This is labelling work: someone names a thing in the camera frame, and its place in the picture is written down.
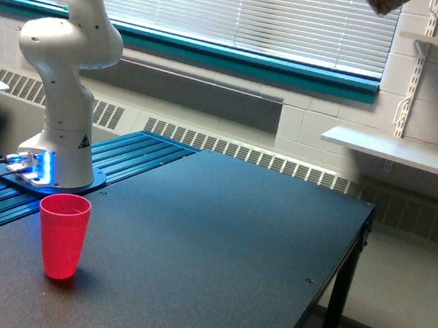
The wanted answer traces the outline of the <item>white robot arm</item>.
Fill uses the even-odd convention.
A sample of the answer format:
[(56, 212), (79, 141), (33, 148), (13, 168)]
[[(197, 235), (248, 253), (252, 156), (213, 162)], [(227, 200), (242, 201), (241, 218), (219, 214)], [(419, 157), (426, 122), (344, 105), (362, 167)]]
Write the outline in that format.
[(43, 83), (45, 114), (43, 129), (19, 145), (30, 161), (9, 168), (34, 187), (78, 189), (94, 182), (94, 96), (79, 72), (117, 64), (123, 41), (104, 0), (59, 1), (68, 18), (30, 20), (20, 31), (19, 48)]

